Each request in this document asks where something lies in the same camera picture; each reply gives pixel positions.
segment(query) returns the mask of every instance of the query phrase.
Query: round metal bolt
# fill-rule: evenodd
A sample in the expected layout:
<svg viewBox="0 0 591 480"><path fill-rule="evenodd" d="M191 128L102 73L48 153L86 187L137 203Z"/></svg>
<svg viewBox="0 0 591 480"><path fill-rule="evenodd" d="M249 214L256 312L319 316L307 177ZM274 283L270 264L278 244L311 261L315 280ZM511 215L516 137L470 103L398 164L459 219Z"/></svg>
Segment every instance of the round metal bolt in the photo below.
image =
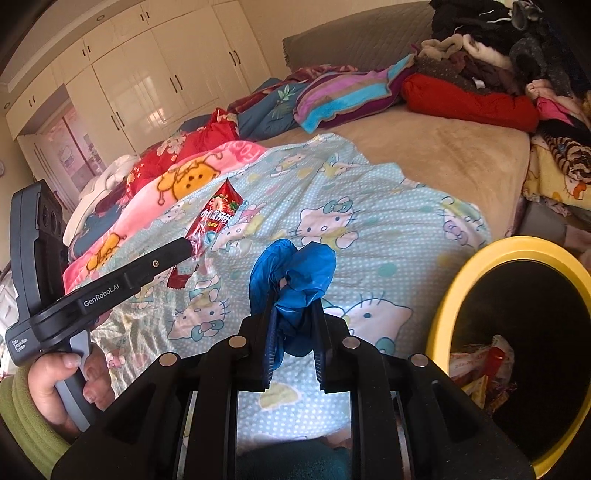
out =
<svg viewBox="0 0 591 480"><path fill-rule="evenodd" d="M177 362L177 356L174 353L165 353L158 361L163 367L171 367Z"/></svg>
<svg viewBox="0 0 591 480"><path fill-rule="evenodd" d="M415 367L426 367L429 364L429 358L422 353L417 353L410 358Z"/></svg>
<svg viewBox="0 0 591 480"><path fill-rule="evenodd" d="M246 339L241 335L236 335L228 340L228 345L232 348L240 348L246 345Z"/></svg>
<svg viewBox="0 0 591 480"><path fill-rule="evenodd" d="M357 348L361 345L361 340L357 337L345 337L343 338L343 346L345 348Z"/></svg>

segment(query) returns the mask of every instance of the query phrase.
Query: green sleeve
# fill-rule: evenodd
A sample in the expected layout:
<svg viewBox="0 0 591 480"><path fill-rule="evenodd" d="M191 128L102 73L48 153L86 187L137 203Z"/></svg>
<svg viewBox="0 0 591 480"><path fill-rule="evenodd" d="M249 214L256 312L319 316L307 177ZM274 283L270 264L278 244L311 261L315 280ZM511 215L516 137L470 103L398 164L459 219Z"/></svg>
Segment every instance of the green sleeve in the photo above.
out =
<svg viewBox="0 0 591 480"><path fill-rule="evenodd" d="M28 386L28 368L0 382L0 416L37 469L51 477L53 466L69 445L38 412Z"/></svg>

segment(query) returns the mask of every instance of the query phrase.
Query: beige bed sheet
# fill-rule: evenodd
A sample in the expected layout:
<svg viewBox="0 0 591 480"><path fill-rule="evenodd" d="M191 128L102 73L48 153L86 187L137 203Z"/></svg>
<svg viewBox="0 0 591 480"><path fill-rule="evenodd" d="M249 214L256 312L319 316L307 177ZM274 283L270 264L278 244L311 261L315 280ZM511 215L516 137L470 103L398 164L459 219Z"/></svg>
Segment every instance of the beige bed sheet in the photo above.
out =
<svg viewBox="0 0 591 480"><path fill-rule="evenodd" d="M299 143L327 131L351 140L371 163L395 162L408 178L475 203L493 240L512 226L528 167L526 133L396 106L313 135L296 128L261 144Z"/></svg>

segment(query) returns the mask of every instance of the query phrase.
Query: quilted headboard cover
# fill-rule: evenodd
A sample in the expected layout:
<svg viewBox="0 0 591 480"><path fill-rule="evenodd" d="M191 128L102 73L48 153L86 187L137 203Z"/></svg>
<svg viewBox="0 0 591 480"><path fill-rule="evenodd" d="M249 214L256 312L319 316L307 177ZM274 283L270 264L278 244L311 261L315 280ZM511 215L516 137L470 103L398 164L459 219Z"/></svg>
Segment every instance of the quilted headboard cover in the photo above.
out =
<svg viewBox="0 0 591 480"><path fill-rule="evenodd" d="M333 20L284 38L285 63L292 72L323 63L384 69L431 37L433 12L428 2L412 2Z"/></svg>

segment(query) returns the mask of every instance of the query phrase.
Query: yellow trash can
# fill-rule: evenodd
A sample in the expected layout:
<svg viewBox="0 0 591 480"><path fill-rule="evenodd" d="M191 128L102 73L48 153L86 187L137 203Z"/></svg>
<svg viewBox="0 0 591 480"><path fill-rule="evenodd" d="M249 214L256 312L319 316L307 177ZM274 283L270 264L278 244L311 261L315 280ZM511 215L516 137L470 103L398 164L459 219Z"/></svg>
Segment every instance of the yellow trash can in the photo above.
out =
<svg viewBox="0 0 591 480"><path fill-rule="evenodd" d="M514 236L476 253L460 270L431 327L427 355L448 372L449 354L505 337L515 350L497 425L548 473L591 406L591 277L551 242Z"/></svg>

